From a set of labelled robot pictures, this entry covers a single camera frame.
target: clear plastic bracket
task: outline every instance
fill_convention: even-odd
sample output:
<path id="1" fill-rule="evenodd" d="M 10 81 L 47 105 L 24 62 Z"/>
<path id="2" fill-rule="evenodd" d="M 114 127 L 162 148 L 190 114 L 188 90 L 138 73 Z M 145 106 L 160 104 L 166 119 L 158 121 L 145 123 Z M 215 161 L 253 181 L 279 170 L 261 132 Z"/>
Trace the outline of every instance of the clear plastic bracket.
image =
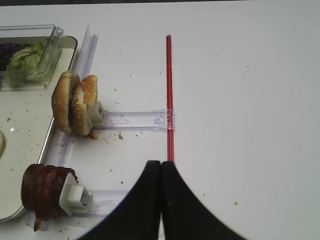
<path id="1" fill-rule="evenodd" d="M 154 110 L 145 112 L 106 112 L 104 125 L 94 126 L 94 130 L 174 130 L 174 110 Z"/>
<path id="2" fill-rule="evenodd" d="M 112 190 L 88 190 L 91 197 L 90 206 L 86 212 L 75 210 L 72 212 L 72 217 L 100 217 L 104 218 L 108 216 L 126 197 L 128 190 L 112 191 Z M 61 221 L 64 225 L 72 226 L 72 221 L 64 221 L 69 217 L 61 217 Z M 26 221 L 26 225 L 30 228 L 34 228 L 36 215 L 34 212 L 30 212 Z M 42 221 L 40 231 L 47 231 L 50 229 L 50 221 Z"/>
<path id="3" fill-rule="evenodd" d="M 92 35 L 90 27 L 86 28 L 82 47 L 78 55 L 78 59 L 74 71 L 79 74 L 81 79 L 87 77 L 90 73 L 92 60 L 95 55 L 96 46 L 98 42 L 98 35 Z"/>

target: crumb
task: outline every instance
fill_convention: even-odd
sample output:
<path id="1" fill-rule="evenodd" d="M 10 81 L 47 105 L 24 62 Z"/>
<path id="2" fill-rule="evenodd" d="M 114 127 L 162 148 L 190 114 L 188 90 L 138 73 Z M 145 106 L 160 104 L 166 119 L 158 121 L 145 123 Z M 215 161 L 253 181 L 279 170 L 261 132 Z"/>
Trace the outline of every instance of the crumb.
<path id="1" fill-rule="evenodd" d="M 88 134 L 87 137 L 92 139 L 92 140 L 97 140 L 98 139 L 98 136 L 94 135 L 94 133 L 92 131 Z"/>

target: purple cabbage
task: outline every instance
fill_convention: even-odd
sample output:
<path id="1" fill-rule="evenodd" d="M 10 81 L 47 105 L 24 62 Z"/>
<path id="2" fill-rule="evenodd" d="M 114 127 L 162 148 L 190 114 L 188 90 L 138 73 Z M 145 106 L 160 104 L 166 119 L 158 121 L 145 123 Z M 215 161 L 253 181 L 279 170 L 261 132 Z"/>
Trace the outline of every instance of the purple cabbage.
<path id="1" fill-rule="evenodd" d="M 4 43 L 0 44 L 0 71 L 5 71 L 10 58 L 18 51 L 24 49 L 27 44 Z"/>

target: red straw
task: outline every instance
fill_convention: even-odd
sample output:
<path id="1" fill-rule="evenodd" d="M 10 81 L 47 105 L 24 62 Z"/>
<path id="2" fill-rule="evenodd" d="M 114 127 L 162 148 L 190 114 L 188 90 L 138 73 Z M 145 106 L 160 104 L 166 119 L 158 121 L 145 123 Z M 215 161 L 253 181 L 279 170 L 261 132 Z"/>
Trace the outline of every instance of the red straw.
<path id="1" fill-rule="evenodd" d="M 171 46 L 171 36 L 166 36 L 166 107 L 168 110 L 174 109 L 174 100 L 172 94 L 172 46 Z M 168 161 L 175 161 L 175 147 L 174 147 L 174 130 L 173 119 L 168 111 L 167 119 L 167 149 L 168 149 Z"/>

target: white plastic holder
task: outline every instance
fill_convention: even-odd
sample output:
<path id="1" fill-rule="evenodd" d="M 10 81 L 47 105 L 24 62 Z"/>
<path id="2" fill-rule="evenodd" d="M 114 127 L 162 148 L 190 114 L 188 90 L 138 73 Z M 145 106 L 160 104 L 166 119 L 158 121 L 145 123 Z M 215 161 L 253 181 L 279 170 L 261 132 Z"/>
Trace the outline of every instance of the white plastic holder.
<path id="1" fill-rule="evenodd" d="M 74 176 L 68 173 L 59 198 L 59 205 L 63 211 L 69 217 L 74 212 L 85 213 L 89 209 L 90 202 L 91 196 L 85 187 L 78 185 Z"/>

